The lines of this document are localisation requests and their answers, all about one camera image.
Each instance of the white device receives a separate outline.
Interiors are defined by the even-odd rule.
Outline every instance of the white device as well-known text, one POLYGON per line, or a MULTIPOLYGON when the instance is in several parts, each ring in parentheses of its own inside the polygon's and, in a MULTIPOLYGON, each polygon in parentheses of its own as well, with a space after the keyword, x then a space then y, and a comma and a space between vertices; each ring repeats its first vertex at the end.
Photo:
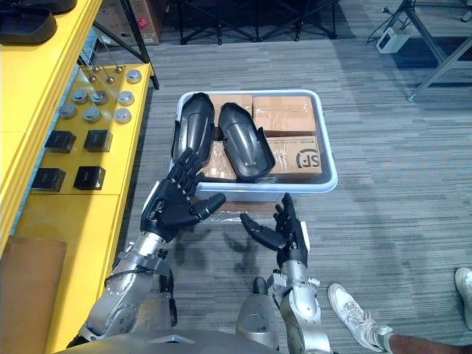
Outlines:
POLYGON ((378 40, 377 50, 381 54, 396 53, 408 38, 410 38, 410 35, 400 28, 389 27, 378 40))

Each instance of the white sneaker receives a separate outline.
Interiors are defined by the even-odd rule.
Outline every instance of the white sneaker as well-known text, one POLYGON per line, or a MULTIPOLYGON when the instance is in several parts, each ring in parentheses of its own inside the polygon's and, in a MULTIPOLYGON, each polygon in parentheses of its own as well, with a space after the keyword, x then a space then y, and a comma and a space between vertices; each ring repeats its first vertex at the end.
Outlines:
POLYGON ((465 324, 472 330, 472 270, 459 268, 455 278, 457 291, 464 302, 465 324))
POLYGON ((460 21, 469 22, 472 19, 472 10, 467 10, 467 12, 461 17, 460 21))
POLYGON ((352 296, 339 284, 331 284, 327 290, 333 311, 346 325, 360 345, 375 352, 384 352, 376 343, 376 334, 385 335, 392 329, 374 321, 369 311, 364 311, 352 296))

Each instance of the person's ankle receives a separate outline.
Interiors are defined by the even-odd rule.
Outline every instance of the person's ankle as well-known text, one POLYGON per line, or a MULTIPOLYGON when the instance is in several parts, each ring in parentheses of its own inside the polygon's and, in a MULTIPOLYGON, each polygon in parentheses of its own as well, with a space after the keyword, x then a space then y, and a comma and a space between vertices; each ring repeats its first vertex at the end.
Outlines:
POLYGON ((386 324, 375 323, 369 329, 368 341, 370 344, 391 353, 389 346, 390 337, 393 335, 393 329, 386 324))

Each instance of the black square block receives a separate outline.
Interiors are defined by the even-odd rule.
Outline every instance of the black square block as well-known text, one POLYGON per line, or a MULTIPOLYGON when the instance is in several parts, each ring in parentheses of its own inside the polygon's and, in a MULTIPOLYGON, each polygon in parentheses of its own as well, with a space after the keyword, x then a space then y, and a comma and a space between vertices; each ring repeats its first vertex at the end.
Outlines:
POLYGON ((59 192, 66 173, 60 168, 39 168, 31 188, 59 192))
POLYGON ((75 176, 74 187, 78 190, 101 190, 105 169, 100 166, 80 166, 75 176))
POLYGON ((70 153, 75 135, 70 131, 52 131, 44 148, 53 153, 70 153))
POLYGON ((110 151, 113 134, 107 130, 88 131, 83 147, 91 153, 107 153, 110 151))

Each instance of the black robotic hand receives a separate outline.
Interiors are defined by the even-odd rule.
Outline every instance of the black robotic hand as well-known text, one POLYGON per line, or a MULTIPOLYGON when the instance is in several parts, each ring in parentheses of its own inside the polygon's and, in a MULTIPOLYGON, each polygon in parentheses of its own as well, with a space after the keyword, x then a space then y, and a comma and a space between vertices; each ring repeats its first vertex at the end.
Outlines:
POLYGON ((218 193, 209 199, 192 203, 197 185, 204 177, 196 173, 201 161, 191 148, 186 149, 167 177, 151 191, 141 214, 141 231, 152 232, 170 242, 176 232, 208 218, 226 201, 218 193))
POLYGON ((296 218, 294 202, 290 194, 286 193, 282 199, 283 208, 277 204, 274 219, 275 231, 261 226, 252 220, 249 215, 241 214, 240 219, 244 229, 258 243, 277 251, 279 267, 287 260, 298 260, 307 265, 308 250, 303 237, 302 225, 296 218))

